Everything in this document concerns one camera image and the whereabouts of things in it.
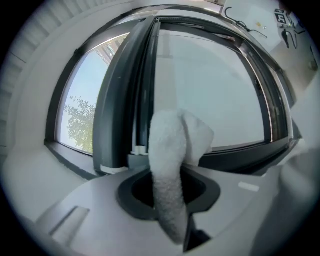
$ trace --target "sky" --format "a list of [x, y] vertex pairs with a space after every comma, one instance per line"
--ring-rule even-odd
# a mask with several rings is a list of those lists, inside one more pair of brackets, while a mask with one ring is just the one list
[[[84, 56], [84, 58], [85, 60], [83, 63], [80, 63], [81, 67], [78, 69], [77, 74], [72, 81], [72, 85], [65, 102], [66, 105], [70, 105], [75, 108], [78, 106], [77, 101], [74, 102], [71, 100], [71, 96], [77, 98], [81, 96], [81, 99], [88, 101], [89, 104], [95, 105], [97, 103], [99, 91], [108, 69], [108, 65], [101, 59], [96, 51], [91, 51]], [[69, 139], [67, 129], [69, 118], [69, 114], [63, 112], [60, 142], [73, 148], [78, 148], [76, 146], [76, 142], [73, 139]]]

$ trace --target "wall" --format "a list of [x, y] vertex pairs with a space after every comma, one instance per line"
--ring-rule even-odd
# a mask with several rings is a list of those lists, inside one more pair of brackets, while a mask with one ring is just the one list
[[279, 8], [277, 0], [227, 0], [223, 8], [223, 16], [228, 7], [232, 7], [227, 10], [230, 18], [242, 21], [249, 29], [257, 30], [267, 36], [265, 38], [256, 32], [250, 33], [268, 52], [281, 42], [278, 23], [274, 15], [275, 9]]
[[232, 50], [188, 33], [161, 30], [154, 111], [190, 111], [215, 132], [212, 147], [264, 140], [258, 97]]
[[2, 177], [18, 211], [32, 221], [85, 182], [60, 164], [44, 146], [47, 113], [59, 76], [76, 48], [108, 21], [132, 9], [131, 2], [125, 0], [104, 1], [100, 5], [93, 0], [87, 4], [77, 1], [86, 9], [80, 12], [76, 8], [78, 14], [71, 15], [65, 7], [59, 8], [61, 1], [49, 3], [37, 16], [37, 21], [53, 20], [41, 23], [46, 28], [46, 37], [40, 36], [42, 29], [29, 27], [11, 48], [24, 64], [10, 87], [11, 100], [5, 115], [8, 157]]
[[[320, 67], [320, 52], [311, 43], [315, 61]], [[299, 127], [309, 148], [320, 147], [320, 70], [315, 73], [311, 83], [291, 109], [292, 118]]]

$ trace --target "open window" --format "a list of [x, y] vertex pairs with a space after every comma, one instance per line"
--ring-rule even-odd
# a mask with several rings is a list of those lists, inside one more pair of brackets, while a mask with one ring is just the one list
[[[156, 9], [110, 23], [61, 75], [47, 146], [95, 177], [148, 165], [153, 114], [182, 108], [215, 132], [201, 167], [254, 173], [284, 156], [292, 139], [279, 89], [286, 80], [276, 81], [276, 63], [224, 22]], [[82, 166], [77, 158], [86, 159]]]

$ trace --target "cable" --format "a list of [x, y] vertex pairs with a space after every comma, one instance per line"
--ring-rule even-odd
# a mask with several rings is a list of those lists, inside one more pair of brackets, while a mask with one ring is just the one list
[[282, 38], [286, 44], [286, 47], [289, 49], [289, 41], [288, 41], [288, 34], [291, 36], [291, 39], [292, 39], [292, 43], [293, 43], [293, 46], [295, 49], [298, 48], [298, 39], [297, 39], [297, 34], [294, 34], [295, 36], [295, 41], [294, 41], [294, 37], [292, 36], [291, 32], [287, 31], [286, 29], [284, 29], [282, 32], [281, 32], [281, 35], [282, 35]]
[[243, 21], [241, 21], [241, 20], [235, 20], [235, 19], [229, 17], [229, 16], [227, 15], [227, 10], [228, 10], [228, 9], [232, 9], [232, 7], [226, 8], [226, 9], [224, 10], [224, 15], [225, 15], [228, 19], [234, 21], [235, 24], [236, 24], [238, 27], [243, 28], [245, 31], [247, 31], [247, 32], [249, 32], [249, 33], [252, 32], [252, 31], [258, 32], [259, 34], [261, 34], [261, 35], [264, 36], [265, 38], [268, 38], [266, 35], [262, 34], [261, 32], [255, 30], [255, 29], [249, 29], [249, 28], [247, 27], [247, 25], [246, 25]]

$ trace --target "tree leaves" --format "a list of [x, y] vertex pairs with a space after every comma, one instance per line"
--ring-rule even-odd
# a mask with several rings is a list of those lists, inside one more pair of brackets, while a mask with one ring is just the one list
[[96, 106], [88, 101], [71, 96], [70, 100], [77, 102], [78, 107], [64, 106], [64, 111], [71, 117], [68, 120], [68, 135], [75, 140], [75, 144], [83, 151], [93, 152], [93, 129]]

